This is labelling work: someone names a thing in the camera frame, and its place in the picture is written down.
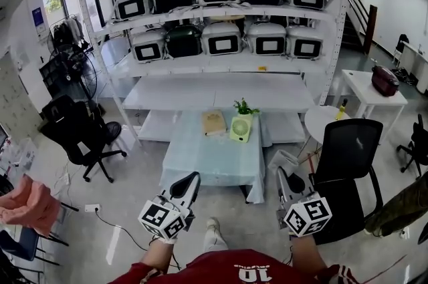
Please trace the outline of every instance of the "metal shelving unit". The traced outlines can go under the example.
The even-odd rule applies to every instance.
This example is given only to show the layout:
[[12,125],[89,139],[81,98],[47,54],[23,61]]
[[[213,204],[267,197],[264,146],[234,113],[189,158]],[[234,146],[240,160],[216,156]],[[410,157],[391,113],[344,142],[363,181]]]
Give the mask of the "metal shelving unit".
[[[324,104],[333,78],[346,15],[346,0],[328,0],[325,11],[289,6],[257,5],[250,8],[198,7],[184,13],[145,15],[133,20],[109,23],[94,31],[86,0],[79,0],[94,56],[106,76],[112,97],[125,123],[131,127],[125,109],[151,110],[136,140],[168,141],[181,110],[230,108],[242,96],[264,112],[266,128],[273,142],[300,142],[304,133],[298,113],[318,101]],[[256,56],[248,50],[240,54],[198,55],[139,64],[128,54],[110,72],[97,43],[105,35],[166,21],[221,15],[277,15],[305,17],[318,21],[325,33],[323,56],[312,61],[280,56]],[[122,103],[114,91],[112,78],[141,77]]]

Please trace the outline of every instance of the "table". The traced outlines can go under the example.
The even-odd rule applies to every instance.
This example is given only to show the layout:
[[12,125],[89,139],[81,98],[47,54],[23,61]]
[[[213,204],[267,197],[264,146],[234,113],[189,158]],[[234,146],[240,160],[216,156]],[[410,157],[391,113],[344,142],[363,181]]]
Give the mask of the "table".
[[419,50],[411,44],[405,41],[403,44],[405,47],[400,57],[400,67],[405,68],[407,73],[415,75],[419,80],[416,89],[424,94],[428,86],[428,57],[421,55]]
[[[309,108],[305,114],[305,126],[313,139],[322,145],[326,126],[336,121],[339,109],[332,106],[314,106]],[[341,120],[350,119],[346,112]]]
[[245,186],[252,188],[247,202],[263,203],[265,166],[261,150],[259,116],[253,117],[247,143],[229,138],[234,110],[224,110],[227,132],[205,136],[202,131],[202,110],[184,111],[177,122],[163,160],[160,185],[166,187],[193,171],[201,175],[201,185]]
[[387,134],[391,131],[395,122],[399,118],[404,106],[407,105],[407,100],[400,91],[397,91],[395,95],[389,97],[381,95],[377,90],[375,90],[375,87],[373,87],[371,78],[371,72],[342,70],[342,77],[339,82],[338,91],[334,96],[332,106],[336,107],[339,104],[340,96],[342,95],[345,87],[348,86],[361,102],[360,107],[355,114],[355,118],[370,118],[375,106],[395,107],[397,109],[397,113],[393,116],[393,119],[389,122],[388,126],[383,129],[381,141],[379,142],[379,144],[382,144],[383,140],[385,140]]

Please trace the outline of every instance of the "yellow bottle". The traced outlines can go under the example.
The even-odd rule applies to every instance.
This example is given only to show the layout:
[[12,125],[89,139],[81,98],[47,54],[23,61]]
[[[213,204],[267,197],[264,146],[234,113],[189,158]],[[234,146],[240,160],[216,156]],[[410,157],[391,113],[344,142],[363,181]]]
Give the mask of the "yellow bottle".
[[348,99],[343,99],[343,103],[341,105],[341,107],[339,108],[339,112],[336,115],[336,120],[340,120],[343,117],[343,113],[345,113],[345,106],[348,103]]

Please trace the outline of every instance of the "small fan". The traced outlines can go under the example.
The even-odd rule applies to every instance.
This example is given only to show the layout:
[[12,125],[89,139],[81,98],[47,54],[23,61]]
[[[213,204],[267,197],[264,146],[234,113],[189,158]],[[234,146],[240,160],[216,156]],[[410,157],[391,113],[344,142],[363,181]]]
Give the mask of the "small fan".
[[251,122],[246,119],[235,116],[232,118],[230,129],[230,138],[237,142],[248,142]]

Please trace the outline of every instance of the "white sneaker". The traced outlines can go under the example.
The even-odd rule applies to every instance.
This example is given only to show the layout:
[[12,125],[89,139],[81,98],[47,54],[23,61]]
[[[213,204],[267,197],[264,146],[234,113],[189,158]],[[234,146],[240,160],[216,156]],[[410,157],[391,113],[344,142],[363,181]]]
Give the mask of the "white sneaker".
[[207,230],[213,229],[214,231],[217,229],[220,231],[220,224],[219,221],[215,217],[210,217],[207,220]]

